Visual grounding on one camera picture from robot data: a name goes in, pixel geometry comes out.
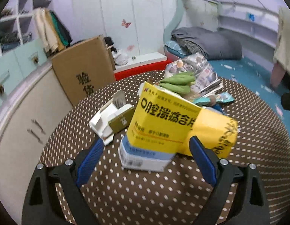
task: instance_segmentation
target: hanging towel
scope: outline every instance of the hanging towel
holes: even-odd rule
[[[52,21],[52,18],[51,18],[51,14],[49,12],[49,10],[45,9],[45,17],[46,17],[46,20],[48,22],[48,24],[50,25],[51,29],[53,30],[54,34],[55,34],[55,37],[57,39],[57,43],[58,43],[58,51],[62,51],[65,49],[65,46],[63,45],[63,43],[61,42],[56,30],[55,30],[55,27],[54,27],[54,24],[53,24],[53,21]]]
[[[280,63],[290,75],[290,10],[288,7],[279,9],[279,25],[274,63]]]
[[[61,21],[59,20],[59,18],[57,17],[57,15],[55,14],[54,11],[50,11],[50,14],[52,16],[52,20],[53,20],[53,23],[54,21],[56,22],[56,27],[58,28],[57,31],[60,32],[60,35],[62,36],[62,38],[67,41],[67,44],[65,46],[69,46],[70,43],[72,42],[72,38],[71,38],[71,35],[69,33],[69,31],[67,30],[67,28],[61,23]]]
[[[39,36],[43,41],[44,49],[46,52],[50,50],[55,52],[58,49],[58,41],[55,36],[54,30],[50,27],[44,8],[37,8],[34,10],[34,17],[36,21],[37,30]]]

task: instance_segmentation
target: pink pants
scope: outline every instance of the pink pants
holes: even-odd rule
[[[285,69],[281,66],[280,63],[275,63],[273,70],[272,70],[272,74],[271,74],[271,78],[270,78],[270,84],[271,86],[276,89],[278,87],[278,85],[280,84],[280,82],[282,81],[282,78],[284,76],[284,74],[286,73]]]

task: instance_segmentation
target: black shoe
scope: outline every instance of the black shoe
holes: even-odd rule
[[[282,95],[281,105],[283,109],[290,111],[290,93],[284,93]]]

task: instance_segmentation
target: barcode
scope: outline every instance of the barcode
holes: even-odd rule
[[[128,160],[123,154],[122,151],[122,146],[119,149],[119,155],[120,155],[120,160],[123,163],[123,165],[128,165],[128,166],[135,166],[135,167],[140,167],[143,164],[143,161],[140,160]]]

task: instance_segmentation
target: brown polka dot tablecloth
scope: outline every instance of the brown polka dot tablecloth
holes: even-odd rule
[[[92,144],[95,134],[88,122],[119,89],[128,103],[137,104],[139,85],[163,78],[164,71],[151,71],[112,83],[80,101],[60,122],[46,144],[40,161],[61,165]],[[290,138],[279,117],[257,95],[242,84],[222,79],[224,91],[235,102],[224,106],[238,122],[239,134],[228,160],[235,165],[255,163],[263,179],[271,223],[276,223],[290,205]],[[101,224],[168,225],[189,224],[200,213],[212,187],[205,182],[194,160],[175,156],[164,172],[124,169],[118,147],[126,130],[115,135],[104,148],[88,184],[81,192]],[[233,202],[235,185],[219,217],[223,222]],[[62,187],[56,185],[65,218],[75,223]]]

